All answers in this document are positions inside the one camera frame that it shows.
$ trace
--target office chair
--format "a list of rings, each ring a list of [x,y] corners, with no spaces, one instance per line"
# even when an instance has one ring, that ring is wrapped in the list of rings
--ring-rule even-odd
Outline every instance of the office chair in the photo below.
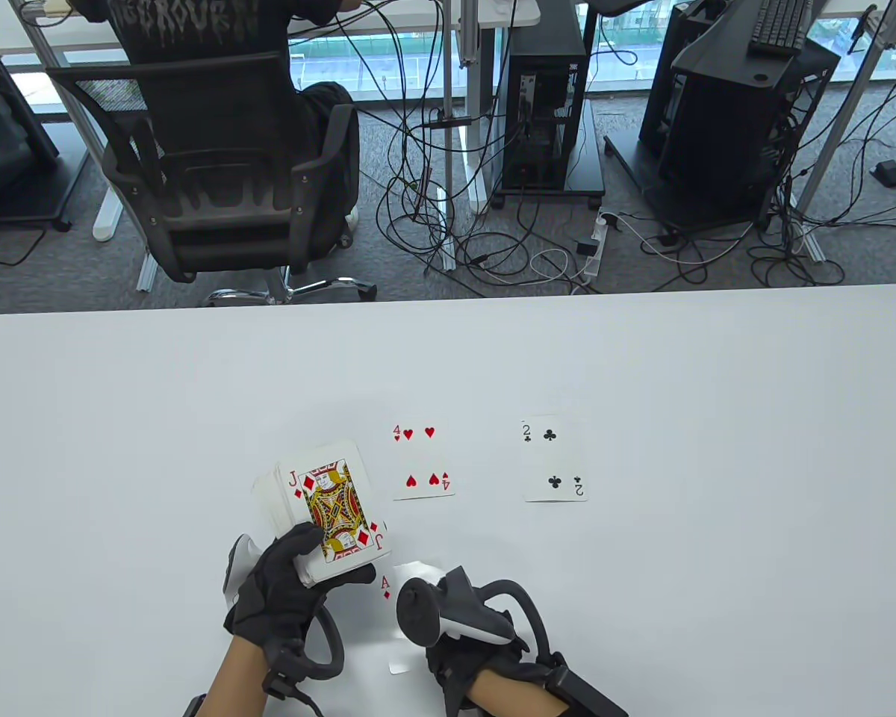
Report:
[[[214,291],[207,305],[285,304],[339,288],[376,298],[376,286],[348,277],[290,287],[309,262],[352,245],[346,215],[358,201],[359,151],[351,105],[332,109],[318,146],[284,55],[48,74],[106,134],[103,174],[171,280],[264,270],[268,291]]]

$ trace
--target keyboard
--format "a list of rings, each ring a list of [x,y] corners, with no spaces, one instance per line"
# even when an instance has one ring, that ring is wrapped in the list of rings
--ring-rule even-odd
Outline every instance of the keyboard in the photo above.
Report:
[[[813,0],[762,0],[749,52],[792,58],[803,50],[813,20]]]

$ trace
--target black pc case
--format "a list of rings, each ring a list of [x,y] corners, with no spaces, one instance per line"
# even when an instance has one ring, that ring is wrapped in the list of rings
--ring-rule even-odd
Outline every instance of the black pc case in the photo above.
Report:
[[[807,40],[799,57],[770,60],[775,83],[731,81],[744,77],[745,64],[762,69],[763,60],[749,58],[745,42],[724,43],[723,35],[705,46],[704,34],[718,19],[705,13],[707,6],[697,0],[673,7],[640,131],[606,138],[606,153],[619,158],[657,217],[681,232],[765,217],[839,62]],[[749,37],[748,28],[720,29],[731,40]],[[678,69],[677,58],[694,43],[719,60],[717,75]]]
[[[596,151],[593,161],[580,157],[591,153],[597,141],[584,106],[588,62],[574,3],[538,0],[538,6],[539,24],[505,30],[498,43],[499,52],[509,43],[510,48],[491,138],[497,154],[492,204],[502,204],[505,195],[526,194],[585,196],[598,206],[604,185]],[[576,147],[582,122],[589,123],[582,136],[591,136]]]

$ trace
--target chrome chair leg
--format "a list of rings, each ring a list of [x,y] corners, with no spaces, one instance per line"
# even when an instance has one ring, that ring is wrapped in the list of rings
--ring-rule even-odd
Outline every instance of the chrome chair leg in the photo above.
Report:
[[[266,278],[268,291],[240,291],[238,289],[220,289],[213,291],[203,302],[205,306],[278,306],[290,304],[296,299],[302,299],[318,294],[320,291],[332,291],[336,289],[355,289],[361,301],[374,301],[379,295],[379,287],[366,281],[353,279],[349,276],[340,276],[337,279],[316,281],[308,286],[291,289],[288,286],[288,270],[268,269],[263,272]]]
[[[359,281],[349,276],[339,276],[337,279],[326,279],[325,281],[316,281],[308,286],[298,287],[298,289],[288,290],[290,300],[318,294],[319,291],[331,291],[335,289],[357,289],[358,297],[362,301],[374,301],[379,295],[379,287],[369,284],[366,281]]]
[[[202,303],[203,306],[270,306],[275,301],[267,291],[219,289],[209,294]]]

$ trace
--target deck of cards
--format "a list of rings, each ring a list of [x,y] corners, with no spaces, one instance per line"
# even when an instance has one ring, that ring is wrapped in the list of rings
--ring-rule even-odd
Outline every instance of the deck of cards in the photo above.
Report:
[[[278,461],[257,478],[252,493],[276,537],[308,521],[325,530],[322,544],[295,561],[299,580],[307,587],[391,552],[372,484],[353,441]]]

